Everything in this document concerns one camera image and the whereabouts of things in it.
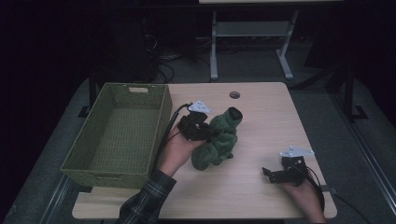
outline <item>background table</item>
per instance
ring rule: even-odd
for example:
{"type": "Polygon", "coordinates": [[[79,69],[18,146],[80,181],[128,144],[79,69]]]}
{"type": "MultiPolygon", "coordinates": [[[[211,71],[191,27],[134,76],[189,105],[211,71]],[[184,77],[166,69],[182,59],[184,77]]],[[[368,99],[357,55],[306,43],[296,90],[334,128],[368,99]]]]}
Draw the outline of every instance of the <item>background table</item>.
{"type": "MultiPolygon", "coordinates": [[[[290,145],[311,148],[288,89],[283,83],[210,83],[169,85],[173,110],[202,100],[212,108],[210,121],[230,106],[244,115],[237,127],[238,142],[233,159],[204,171],[188,161],[175,174],[177,184],[163,205],[160,218],[293,218],[303,214],[290,197],[271,184],[262,167],[281,170],[279,152],[290,145]],[[231,91],[240,98],[230,97],[231,91]]],[[[182,110],[178,118],[187,115],[182,110]]],[[[325,184],[315,156],[306,156],[307,166],[325,184]]],[[[117,218],[120,206],[138,189],[93,188],[78,195],[76,218],[117,218]]],[[[336,208],[325,192],[325,217],[335,217],[336,208]]]]}

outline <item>plaid shirt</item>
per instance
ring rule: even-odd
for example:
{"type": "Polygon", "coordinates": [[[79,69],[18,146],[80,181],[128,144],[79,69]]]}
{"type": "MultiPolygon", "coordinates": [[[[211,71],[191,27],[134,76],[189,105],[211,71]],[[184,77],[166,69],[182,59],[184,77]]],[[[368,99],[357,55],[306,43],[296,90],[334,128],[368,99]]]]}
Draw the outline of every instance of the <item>plaid shirt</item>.
{"type": "Polygon", "coordinates": [[[175,184],[175,179],[156,170],[140,192],[122,205],[116,223],[157,223],[163,203],[175,184]]]}

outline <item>floor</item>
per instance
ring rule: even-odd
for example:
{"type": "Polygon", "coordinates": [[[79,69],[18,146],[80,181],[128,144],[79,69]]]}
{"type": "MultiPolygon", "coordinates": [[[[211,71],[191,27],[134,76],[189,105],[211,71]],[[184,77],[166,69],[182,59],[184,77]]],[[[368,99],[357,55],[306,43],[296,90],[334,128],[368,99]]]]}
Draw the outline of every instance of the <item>floor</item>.
{"type": "MultiPolygon", "coordinates": [[[[219,79],[216,82],[270,81],[293,86],[321,71],[304,67],[312,43],[309,40],[294,41],[290,44],[287,59],[295,78],[286,80],[275,54],[275,49],[279,48],[281,42],[281,39],[268,39],[259,46],[247,45],[240,50],[224,50],[218,56],[219,79]]],[[[175,72],[173,83],[210,81],[207,65],[209,54],[206,51],[198,56],[199,59],[196,61],[181,58],[166,62],[175,72]]],[[[172,69],[168,66],[160,66],[167,76],[166,80],[172,76],[172,69]]],[[[384,193],[389,188],[384,188],[384,185],[380,184],[375,165],[370,161],[373,157],[365,156],[368,149],[379,163],[380,171],[383,172],[381,175],[390,186],[396,186],[396,176],[393,175],[396,159],[395,128],[375,105],[370,92],[358,80],[355,80],[354,105],[360,105],[368,119],[349,122],[339,104],[343,99],[343,91],[340,90],[336,94],[327,93],[325,85],[328,80],[329,78],[325,77],[307,88],[290,91],[327,184],[360,210],[371,223],[396,223],[396,213],[389,205],[392,198],[384,193]]],[[[164,83],[161,73],[152,83],[164,83]]],[[[86,80],[64,111],[5,223],[114,223],[114,220],[73,218],[71,211],[78,192],[90,189],[79,186],[59,172],[65,155],[84,122],[84,118],[79,118],[78,114],[82,107],[88,104],[89,89],[86,80]]],[[[329,223],[363,223],[362,217],[350,206],[335,196],[333,199],[338,215],[330,219],[329,223]]],[[[241,222],[266,223],[264,220],[241,222]]],[[[285,220],[285,223],[306,221],[291,219],[285,220]]]]}

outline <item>person's right hand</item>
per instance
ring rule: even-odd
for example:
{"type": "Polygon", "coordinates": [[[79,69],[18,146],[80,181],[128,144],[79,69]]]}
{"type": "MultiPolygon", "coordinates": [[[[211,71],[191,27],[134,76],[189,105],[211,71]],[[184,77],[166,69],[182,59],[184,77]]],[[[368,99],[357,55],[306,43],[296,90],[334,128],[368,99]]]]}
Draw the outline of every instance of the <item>person's right hand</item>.
{"type": "Polygon", "coordinates": [[[291,183],[279,185],[290,195],[310,223],[326,223],[317,191],[308,180],[305,179],[298,187],[295,187],[291,183]]]}

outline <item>green woven basket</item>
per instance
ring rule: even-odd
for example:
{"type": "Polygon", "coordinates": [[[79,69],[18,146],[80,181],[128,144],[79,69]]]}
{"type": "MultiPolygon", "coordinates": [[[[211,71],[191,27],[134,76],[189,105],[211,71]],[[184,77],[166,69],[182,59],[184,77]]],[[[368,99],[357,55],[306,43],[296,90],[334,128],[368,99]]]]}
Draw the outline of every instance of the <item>green woven basket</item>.
{"type": "Polygon", "coordinates": [[[61,171],[83,186],[141,189],[171,111],[167,85],[106,83],[61,171]]]}

